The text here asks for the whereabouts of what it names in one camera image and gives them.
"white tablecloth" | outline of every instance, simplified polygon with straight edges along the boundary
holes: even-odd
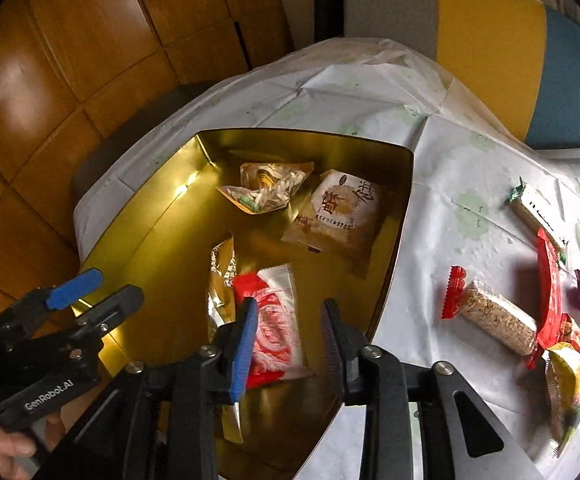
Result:
[[[227,80],[133,146],[74,214],[85,258],[116,213],[199,130],[301,128],[384,140],[415,153],[414,186],[400,254],[374,343],[400,360],[447,360],[464,375],[549,479],[580,471],[580,426],[554,465],[545,379],[462,318],[440,320],[449,268],[462,265],[536,314],[534,236],[506,205],[519,176],[541,190],[568,225],[564,309],[573,312],[580,269],[580,151],[532,152],[465,87],[423,56],[389,40],[329,40]],[[580,323],[580,316],[574,314]],[[358,478],[364,414],[340,410],[297,478]]]

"blue fabric panel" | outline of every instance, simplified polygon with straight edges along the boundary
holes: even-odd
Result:
[[[532,148],[580,148],[580,27],[545,9],[544,72],[526,144]]]

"screw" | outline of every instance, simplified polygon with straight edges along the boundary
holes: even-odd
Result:
[[[381,354],[384,352],[378,347],[374,345],[367,345],[361,349],[361,355],[368,359],[377,359],[381,357]]]
[[[436,362],[435,370],[441,375],[452,375],[454,373],[454,367],[448,361]]]
[[[129,374],[140,374],[144,371],[145,365],[143,361],[130,361],[126,365],[126,372]]]
[[[203,345],[199,349],[199,355],[206,358],[214,357],[216,355],[216,347],[212,345]]]

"metallic gold tray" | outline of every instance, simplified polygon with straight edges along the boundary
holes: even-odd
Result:
[[[242,128],[200,132],[137,192],[84,263],[104,273],[102,300],[126,283],[140,286],[142,309],[104,339],[101,358],[111,374],[129,360],[163,365],[207,342],[206,287],[211,248],[235,237],[238,271],[292,263],[297,317],[311,378],[249,390],[241,403],[244,444],[220,438],[220,472],[228,480],[290,479],[332,420],[338,404],[325,373],[320,305],[336,298],[342,318],[370,338],[390,286],[412,186],[413,154],[374,140],[306,132]],[[238,185],[243,162],[309,162],[315,171],[281,211],[251,216],[217,190]],[[280,241],[286,226],[329,169],[388,190],[384,220],[365,279],[335,256]]]

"triangular cutout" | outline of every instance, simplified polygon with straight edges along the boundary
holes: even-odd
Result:
[[[503,450],[503,441],[494,428],[463,392],[454,394],[454,403],[459,412],[461,428],[464,430],[465,447],[472,458]]]

